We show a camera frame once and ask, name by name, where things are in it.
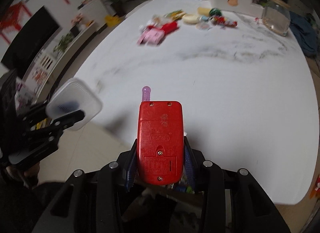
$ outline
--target glass jar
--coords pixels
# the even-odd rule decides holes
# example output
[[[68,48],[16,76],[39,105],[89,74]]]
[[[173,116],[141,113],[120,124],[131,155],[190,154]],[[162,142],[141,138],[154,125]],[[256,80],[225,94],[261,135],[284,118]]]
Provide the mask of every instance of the glass jar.
[[[289,8],[282,0],[269,0],[263,10],[263,24],[281,36],[287,35],[290,25]]]

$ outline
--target television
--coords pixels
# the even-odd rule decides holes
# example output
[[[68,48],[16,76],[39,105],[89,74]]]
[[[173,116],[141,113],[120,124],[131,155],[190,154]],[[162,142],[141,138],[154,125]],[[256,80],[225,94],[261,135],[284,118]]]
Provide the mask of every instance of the television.
[[[41,7],[18,32],[1,63],[8,69],[17,69],[22,79],[38,52],[58,29],[55,19]]]

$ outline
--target floor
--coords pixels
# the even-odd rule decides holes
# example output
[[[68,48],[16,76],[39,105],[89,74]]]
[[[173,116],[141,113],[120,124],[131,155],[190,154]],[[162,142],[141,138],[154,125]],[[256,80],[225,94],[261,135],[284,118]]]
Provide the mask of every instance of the floor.
[[[124,4],[127,12],[146,0],[134,0]],[[72,78],[97,45],[115,28],[106,28],[84,48],[62,78],[59,87]],[[311,75],[315,84],[320,111],[320,71],[314,60],[308,59]],[[125,145],[105,129],[88,123],[79,131],[66,130],[59,143],[59,150],[40,163],[39,181],[64,181],[74,170],[85,172],[101,169],[116,160],[120,152],[127,151],[131,145]],[[320,151],[312,185],[306,196],[296,205],[276,205],[292,233],[299,233],[310,217],[316,199],[309,199],[309,193],[320,173]]]

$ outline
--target white box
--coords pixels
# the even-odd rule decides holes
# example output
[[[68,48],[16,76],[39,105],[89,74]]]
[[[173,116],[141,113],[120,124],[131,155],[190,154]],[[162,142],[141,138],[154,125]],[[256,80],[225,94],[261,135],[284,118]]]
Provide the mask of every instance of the white box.
[[[263,6],[252,3],[252,0],[210,0],[212,8],[228,10],[262,18]]]

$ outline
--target pink toy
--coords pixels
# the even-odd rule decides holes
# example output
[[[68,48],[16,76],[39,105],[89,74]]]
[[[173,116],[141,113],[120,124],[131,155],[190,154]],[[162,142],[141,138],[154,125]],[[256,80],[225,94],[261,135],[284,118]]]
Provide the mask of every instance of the pink toy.
[[[147,43],[157,45],[164,37],[164,31],[158,29],[145,30],[138,40],[138,44]]]

